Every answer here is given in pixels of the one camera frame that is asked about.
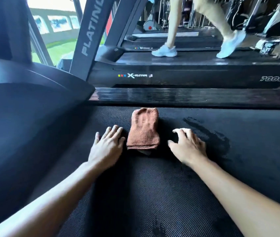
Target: green grass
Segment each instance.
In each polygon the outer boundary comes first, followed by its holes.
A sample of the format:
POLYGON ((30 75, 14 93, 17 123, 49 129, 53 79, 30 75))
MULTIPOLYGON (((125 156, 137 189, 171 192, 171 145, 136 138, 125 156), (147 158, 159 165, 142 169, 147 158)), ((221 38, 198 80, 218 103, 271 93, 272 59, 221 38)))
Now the green grass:
MULTIPOLYGON (((59 63, 63 55, 71 53, 75 50, 76 41, 77 39, 70 39, 66 41, 49 43, 46 45, 51 60, 55 66, 59 63)), ((103 45, 104 43, 105 43, 105 38, 102 37, 100 44, 103 45)), ((33 62, 40 63, 37 53, 32 52, 32 56, 33 56, 33 62)))

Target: shoe sole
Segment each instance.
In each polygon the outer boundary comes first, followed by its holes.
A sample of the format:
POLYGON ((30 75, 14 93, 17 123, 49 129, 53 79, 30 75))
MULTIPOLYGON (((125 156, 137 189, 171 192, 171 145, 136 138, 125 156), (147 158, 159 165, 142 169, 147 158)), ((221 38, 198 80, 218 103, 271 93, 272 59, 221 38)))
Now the shoe sole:
POLYGON ((156 57, 176 57, 177 56, 177 53, 176 54, 172 54, 172 55, 169 55, 169 54, 155 54, 155 53, 152 53, 153 56, 156 56, 156 57))
MULTIPOLYGON (((246 37, 246 32, 245 32, 245 33, 242 33, 242 35, 244 35, 244 37, 241 38, 241 39, 239 39, 239 41, 238 41, 238 42, 236 43, 236 45, 235 45, 235 49, 244 41, 244 39, 245 39, 245 37, 246 37)), ((235 49, 232 50, 232 51, 230 51, 230 52, 228 53, 228 55, 224 55, 223 57, 217 57, 217 58, 220 58, 220 59, 227 58, 227 57, 229 57, 229 56, 235 51, 235 49)))

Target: folded towel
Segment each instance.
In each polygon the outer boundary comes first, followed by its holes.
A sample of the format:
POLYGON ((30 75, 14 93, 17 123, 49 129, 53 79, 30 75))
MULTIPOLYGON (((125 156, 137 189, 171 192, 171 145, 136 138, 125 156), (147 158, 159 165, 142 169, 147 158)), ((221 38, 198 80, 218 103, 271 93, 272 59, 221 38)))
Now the folded towel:
POLYGON ((156 131, 158 125, 157 108, 135 110, 131 117, 131 128, 127 139, 127 149, 156 149, 160 138, 156 131))

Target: white sneaker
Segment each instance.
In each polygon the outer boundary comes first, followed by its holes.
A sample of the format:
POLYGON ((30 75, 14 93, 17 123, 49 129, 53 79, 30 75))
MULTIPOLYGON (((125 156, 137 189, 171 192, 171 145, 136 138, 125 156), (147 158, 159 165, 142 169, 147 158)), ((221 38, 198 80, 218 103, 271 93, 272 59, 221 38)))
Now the white sneaker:
POLYGON ((226 58, 230 56, 233 51, 238 47, 239 44, 242 43, 242 41, 246 37, 245 31, 234 31, 234 37, 230 40, 226 40, 222 43, 221 51, 217 54, 217 58, 226 58))
POLYGON ((164 44, 158 50, 152 51, 152 55, 158 56, 158 57, 161 57, 161 56, 174 57, 174 56, 177 56, 177 51, 174 46, 171 49, 169 49, 164 44))

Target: forearm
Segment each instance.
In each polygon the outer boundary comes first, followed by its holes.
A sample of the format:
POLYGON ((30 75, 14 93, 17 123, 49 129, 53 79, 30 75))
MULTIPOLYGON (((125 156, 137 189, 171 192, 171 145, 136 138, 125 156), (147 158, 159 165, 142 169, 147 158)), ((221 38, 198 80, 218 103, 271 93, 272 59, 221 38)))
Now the forearm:
POLYGON ((54 236, 100 173, 83 163, 61 183, 2 222, 0 236, 54 236))
POLYGON ((208 159, 191 165, 244 236, 280 236, 280 204, 235 179, 208 159))

